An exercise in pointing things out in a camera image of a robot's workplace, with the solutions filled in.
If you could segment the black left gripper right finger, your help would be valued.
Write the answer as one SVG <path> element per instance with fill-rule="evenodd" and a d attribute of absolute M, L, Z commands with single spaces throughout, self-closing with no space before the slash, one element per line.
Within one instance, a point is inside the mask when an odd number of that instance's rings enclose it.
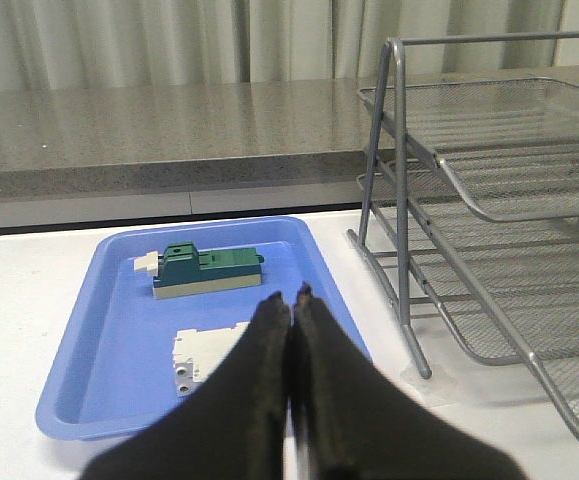
<path fill-rule="evenodd" d="M 293 309 L 293 422 L 308 479 L 522 479 L 504 452 L 393 385 L 308 284 Z"/>

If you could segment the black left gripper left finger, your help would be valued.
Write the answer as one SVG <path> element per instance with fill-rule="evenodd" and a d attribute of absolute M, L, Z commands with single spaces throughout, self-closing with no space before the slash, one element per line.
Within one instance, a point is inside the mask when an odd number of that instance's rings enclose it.
<path fill-rule="evenodd" d="M 261 301 L 245 332 L 182 404 L 98 455 L 84 479 L 280 479 L 290 309 Z"/>

